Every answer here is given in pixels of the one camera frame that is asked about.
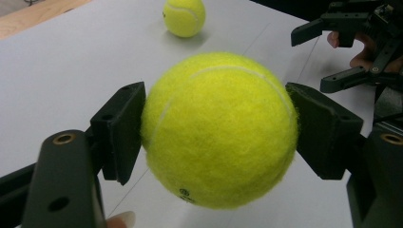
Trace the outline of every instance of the human finger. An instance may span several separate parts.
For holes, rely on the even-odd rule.
[[[338,41],[338,31],[332,31],[327,36],[327,41],[330,46],[337,48],[340,42]]]
[[[135,220],[136,216],[134,212],[124,212],[109,218],[106,221],[106,226],[107,228],[132,228],[134,227]]]
[[[376,43],[368,35],[358,32],[355,39],[364,45],[364,48],[351,61],[350,67],[364,67],[369,70],[373,65]]]
[[[399,72],[403,67],[403,56],[391,61],[385,68],[385,72]]]

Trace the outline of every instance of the tennis ball logo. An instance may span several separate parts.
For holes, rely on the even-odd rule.
[[[201,0],[167,0],[163,6],[163,20],[173,34],[192,37],[204,25],[204,4]]]
[[[297,113],[281,82],[226,52],[190,57],[151,88],[142,116],[147,164],[171,193],[236,208],[272,189],[297,146]]]

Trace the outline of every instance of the fuzzy felt surface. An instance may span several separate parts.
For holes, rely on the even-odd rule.
[[[288,169],[297,113],[281,82],[248,58],[213,52],[170,68],[142,116],[155,177],[173,194],[215,209],[262,197]]]
[[[192,37],[204,25],[204,4],[201,0],[167,0],[163,6],[163,20],[173,34]]]

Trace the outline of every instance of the table surface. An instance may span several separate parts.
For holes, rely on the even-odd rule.
[[[91,0],[47,0],[2,16],[0,17],[0,40],[74,10],[89,1]]]
[[[291,47],[306,23],[247,0],[204,0],[202,31],[170,34],[164,0],[97,0],[0,42],[0,175],[34,163],[42,141],[90,118],[122,86],[146,90],[171,66],[201,52],[231,51],[270,68],[286,84],[318,88],[347,69],[362,45],[332,49],[326,34]],[[365,120],[371,131],[374,89],[361,85],[329,95]],[[142,149],[125,186],[100,175],[106,215],[135,211],[136,228],[352,227],[343,180],[321,180],[296,154],[283,181],[237,210],[210,210],[168,193],[153,177]]]

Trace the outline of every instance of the tennis ball seam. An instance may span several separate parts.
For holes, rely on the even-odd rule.
[[[196,26],[194,27],[193,32],[196,32],[196,31],[198,30],[200,20],[199,20],[198,15],[197,15],[194,11],[192,11],[192,10],[190,10],[190,9],[186,9],[186,8],[174,7],[174,6],[172,6],[171,4],[169,4],[168,2],[166,3],[166,5],[167,5],[168,7],[170,7],[172,10],[176,10],[176,11],[184,10],[184,11],[187,11],[188,13],[192,14],[193,17],[194,17],[195,20],[196,20]]]
[[[261,78],[262,80],[264,80],[270,87],[272,87],[276,93],[278,94],[278,96],[281,98],[282,103],[286,106],[287,108],[287,114],[288,117],[290,119],[292,119],[293,116],[293,111],[291,110],[291,107],[287,104],[286,99],[284,98],[284,96],[282,95],[282,93],[280,91],[278,91],[277,87],[270,81],[268,80],[263,74],[260,74],[256,71],[253,71],[249,68],[246,67],[242,67],[242,66],[213,66],[213,67],[208,67],[208,68],[204,68],[203,70],[199,70],[197,72],[195,72],[194,74],[190,75],[187,80],[193,79],[195,77],[197,77],[200,74],[203,74],[204,72],[207,71],[211,71],[211,70],[216,70],[216,69],[239,69],[242,70],[244,72],[250,73],[252,75],[258,76],[259,78]],[[157,133],[157,129],[159,129],[159,126],[161,125],[161,122],[163,121],[163,118],[166,114],[166,111],[169,109],[169,107],[171,106],[172,100],[174,99],[174,96],[171,96],[171,98],[169,98],[169,100],[167,101],[165,107],[163,108],[163,112],[161,113],[161,116],[155,126],[155,128],[153,129],[153,133],[151,134],[151,139],[150,139],[150,144],[152,144],[154,142],[154,138],[155,138],[155,134]]]

